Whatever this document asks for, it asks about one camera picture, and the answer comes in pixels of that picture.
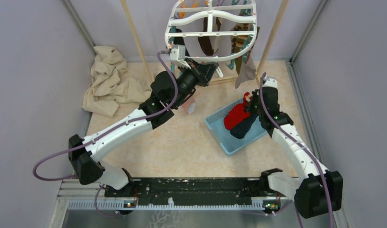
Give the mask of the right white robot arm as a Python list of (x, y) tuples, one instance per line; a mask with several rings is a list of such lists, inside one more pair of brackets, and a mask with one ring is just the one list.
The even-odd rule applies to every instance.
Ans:
[(262, 194), (271, 196), (276, 191), (283, 194), (294, 202), (305, 219), (340, 210), (343, 177), (338, 171), (330, 171), (312, 154), (293, 120), (280, 111), (277, 88), (255, 89), (246, 108), (259, 118), (261, 127), (284, 150), (298, 175), (291, 177), (278, 168), (262, 172)]

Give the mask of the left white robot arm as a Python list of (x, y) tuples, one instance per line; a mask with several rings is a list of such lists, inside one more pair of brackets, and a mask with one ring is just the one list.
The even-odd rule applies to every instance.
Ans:
[(216, 62), (188, 62), (176, 77), (169, 69), (160, 72), (150, 85), (150, 97), (131, 114), (96, 134), (69, 139), (69, 161), (81, 185), (100, 182), (116, 189), (122, 196), (134, 192), (133, 179), (125, 168), (115, 168), (102, 160), (127, 141), (156, 129), (173, 117), (177, 110), (196, 91), (196, 86), (206, 87), (216, 72)]

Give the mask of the white round clip hanger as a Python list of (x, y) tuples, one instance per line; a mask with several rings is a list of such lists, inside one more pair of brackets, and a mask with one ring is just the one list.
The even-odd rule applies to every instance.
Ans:
[[(219, 41), (223, 36), (239, 36), (247, 35), (253, 36), (252, 41), (248, 47), (244, 48), (238, 53), (230, 54), (229, 56), (206, 56), (206, 57), (189, 57), (197, 62), (223, 62), (228, 60), (234, 60), (250, 50), (255, 44), (258, 29), (257, 29), (257, 17), (256, 17), (256, 2), (251, 0), (249, 3), (245, 0), (243, 4), (240, 4), (238, 0), (233, 0), (231, 5), (223, 6), (223, 1), (218, 1), (214, 6), (211, 0), (207, 0), (205, 7), (197, 7), (192, 5), (191, 7), (185, 7), (184, 1), (179, 0), (172, 8), (170, 19), (167, 23), (167, 29), (164, 34), (165, 43), (167, 45), (168, 52), (170, 53), (171, 47), (174, 44), (174, 37), (201, 37), (209, 36), (215, 37), (215, 41)], [(200, 19), (208, 18), (207, 32), (181, 32), (176, 31), (178, 26), (185, 26), (191, 24)], [(224, 19), (242, 24), (253, 24), (254, 28), (249, 31), (221, 31), (219, 28), (215, 29), (213, 26), (216, 22), (222, 22)]]

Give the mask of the white hanger clip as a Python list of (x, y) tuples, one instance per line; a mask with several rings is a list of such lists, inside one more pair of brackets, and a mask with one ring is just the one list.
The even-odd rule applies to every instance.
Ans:
[(219, 78), (223, 78), (224, 77), (224, 74), (222, 72), (222, 70), (220, 69), (220, 67), (217, 67), (216, 70), (215, 70), (215, 76), (219, 77)]

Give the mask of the red sock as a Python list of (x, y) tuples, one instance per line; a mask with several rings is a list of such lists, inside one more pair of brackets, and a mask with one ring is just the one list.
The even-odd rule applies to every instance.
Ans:
[(225, 129), (230, 131), (243, 119), (250, 116), (250, 113), (246, 111), (247, 107), (245, 107), (245, 94), (243, 96), (242, 102), (235, 105), (233, 109), (230, 110), (228, 114), (224, 117), (223, 123)]

